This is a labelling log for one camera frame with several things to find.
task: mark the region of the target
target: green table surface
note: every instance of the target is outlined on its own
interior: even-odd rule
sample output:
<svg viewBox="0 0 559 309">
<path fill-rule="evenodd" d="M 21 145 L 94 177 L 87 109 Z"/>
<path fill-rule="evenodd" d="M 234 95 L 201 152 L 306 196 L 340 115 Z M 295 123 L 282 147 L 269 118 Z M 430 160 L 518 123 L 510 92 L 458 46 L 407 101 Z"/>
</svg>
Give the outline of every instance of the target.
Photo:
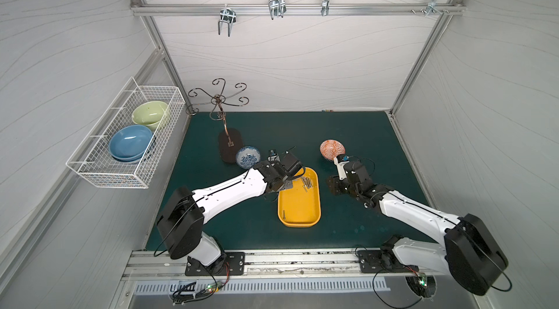
<svg viewBox="0 0 559 309">
<path fill-rule="evenodd" d="M 234 112 L 227 125 L 239 130 L 244 145 L 258 148 L 263 159 L 270 149 L 291 150 L 319 177 L 320 221 L 309 228 L 290 228 L 277 216 L 277 202 L 264 196 L 251 198 L 221 212 L 204 231 L 224 249 L 350 248 L 379 247 L 394 234 L 420 241 L 432 241 L 412 227 L 363 207 L 348 195 L 334 196 L 326 185 L 336 175 L 334 164 L 322 157 L 320 144 L 339 140 L 348 155 L 363 160 L 375 183 L 391 186 L 411 199 L 427 204 L 408 159 L 384 112 Z M 208 113 L 195 115 L 181 147 L 162 207 L 180 186 L 191 190 L 213 186 L 245 172 L 236 164 L 220 159 L 217 136 L 223 131 Z M 161 242 L 154 227 L 146 250 Z"/>
</svg>

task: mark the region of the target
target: red wire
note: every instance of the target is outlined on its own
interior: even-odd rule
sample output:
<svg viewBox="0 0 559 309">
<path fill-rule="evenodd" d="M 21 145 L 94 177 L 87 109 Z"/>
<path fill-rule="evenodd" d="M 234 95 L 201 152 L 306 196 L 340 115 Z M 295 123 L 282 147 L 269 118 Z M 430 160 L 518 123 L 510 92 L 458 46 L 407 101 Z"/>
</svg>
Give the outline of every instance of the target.
<svg viewBox="0 0 559 309">
<path fill-rule="evenodd" d="M 418 273 L 415 270 L 411 269 L 409 266 L 406 266 L 406 269 L 409 271 L 413 271 L 416 276 L 419 276 Z"/>
<path fill-rule="evenodd" d="M 225 262 L 225 264 L 227 265 L 227 279 L 225 280 L 223 286 L 227 285 L 227 282 L 229 282 L 229 263 Z"/>
</svg>

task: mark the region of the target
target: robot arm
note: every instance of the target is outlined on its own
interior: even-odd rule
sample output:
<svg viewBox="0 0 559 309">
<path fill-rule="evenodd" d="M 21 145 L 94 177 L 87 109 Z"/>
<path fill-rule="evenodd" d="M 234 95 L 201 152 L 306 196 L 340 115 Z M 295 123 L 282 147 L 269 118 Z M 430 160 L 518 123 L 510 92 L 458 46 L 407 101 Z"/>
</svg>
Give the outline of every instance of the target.
<svg viewBox="0 0 559 309">
<path fill-rule="evenodd" d="M 437 242 L 423 243 L 394 236 L 384 244 L 388 262 L 419 265 L 450 274 L 478 296 L 484 295 L 508 266 L 503 251 L 476 216 L 443 213 L 390 187 L 375 184 L 365 166 L 350 161 L 346 155 L 338 155 L 334 163 L 338 175 L 327 180 L 333 194 L 349 194 L 365 208 L 398 219 Z"/>
<path fill-rule="evenodd" d="M 204 266 L 214 266 L 223 250 L 215 240 L 202 232 L 202 227 L 227 208 L 264 193 L 279 191 L 286 180 L 305 167 L 293 154 L 282 160 L 262 161 L 247 172 L 213 187 L 190 191 L 175 190 L 157 217 L 156 225 L 164 237 L 171 259 L 186 255 Z"/>
</svg>

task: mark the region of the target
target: wire basket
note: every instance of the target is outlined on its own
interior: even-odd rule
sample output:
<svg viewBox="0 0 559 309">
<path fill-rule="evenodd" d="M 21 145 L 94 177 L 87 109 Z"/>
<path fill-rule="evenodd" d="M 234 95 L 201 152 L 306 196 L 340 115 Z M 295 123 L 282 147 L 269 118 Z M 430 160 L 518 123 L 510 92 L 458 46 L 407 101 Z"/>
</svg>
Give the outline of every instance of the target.
<svg viewBox="0 0 559 309">
<path fill-rule="evenodd" d="M 153 100 L 165 102 L 168 107 L 153 133 L 148 149 L 136 162 L 117 161 L 108 151 L 109 141 L 116 132 L 135 124 L 132 112 L 138 106 Z M 101 126 L 98 122 L 66 165 L 99 188 L 147 189 L 184 106 L 185 99 L 177 87 L 138 86 L 132 78 L 101 117 Z"/>
</svg>

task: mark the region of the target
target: jewelry stand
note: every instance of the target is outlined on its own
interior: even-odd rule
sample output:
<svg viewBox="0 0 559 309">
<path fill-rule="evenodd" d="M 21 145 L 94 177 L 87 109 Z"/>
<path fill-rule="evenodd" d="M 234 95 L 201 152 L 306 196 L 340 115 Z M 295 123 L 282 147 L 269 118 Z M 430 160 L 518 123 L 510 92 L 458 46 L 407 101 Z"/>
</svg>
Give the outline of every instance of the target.
<svg viewBox="0 0 559 309">
<path fill-rule="evenodd" d="M 241 96 L 239 98 L 239 101 L 241 104 L 229 104 L 226 103 L 225 101 L 228 98 L 231 98 L 233 96 L 236 96 L 237 94 L 241 93 L 242 91 L 244 91 L 245 89 L 247 89 L 247 84 L 245 83 L 237 83 L 235 85 L 235 88 L 241 88 L 241 90 L 239 90 L 237 93 L 232 94 L 230 96 L 223 96 L 223 91 L 225 89 L 225 80 L 224 79 L 215 79 L 212 81 L 213 85 L 219 85 L 220 81 L 223 81 L 223 87 L 221 88 L 221 92 L 219 94 L 216 94 L 214 96 L 211 96 L 208 92 L 206 92 L 204 89 L 201 88 L 193 88 L 190 91 L 188 91 L 188 96 L 191 98 L 195 98 L 198 96 L 198 93 L 196 93 L 196 90 L 201 90 L 204 93 L 207 94 L 207 96 L 209 96 L 211 99 L 209 102 L 207 103 L 198 103 L 198 104 L 191 104 L 188 106 L 188 108 L 190 108 L 190 111 L 192 113 L 192 115 L 195 115 L 198 113 L 198 109 L 194 108 L 194 106 L 198 106 L 198 105 L 206 105 L 206 104 L 213 104 L 213 109 L 210 112 L 210 118 L 214 121 L 223 121 L 223 127 L 225 128 L 225 130 L 223 132 L 221 132 L 219 134 L 219 136 L 217 137 L 217 143 L 219 145 L 219 154 L 221 156 L 221 159 L 227 163 L 230 164 L 234 164 L 235 163 L 235 156 L 237 154 L 237 152 L 244 146 L 243 145 L 243 138 L 241 137 L 241 133 L 234 129 L 234 128 L 227 128 L 227 121 L 225 119 L 225 111 L 223 111 L 222 105 L 231 105 L 232 107 L 242 107 L 248 104 L 249 99 L 246 96 Z M 212 116 L 213 112 L 215 112 L 215 109 L 219 108 L 219 111 L 217 112 L 217 118 L 214 118 Z"/>
</svg>

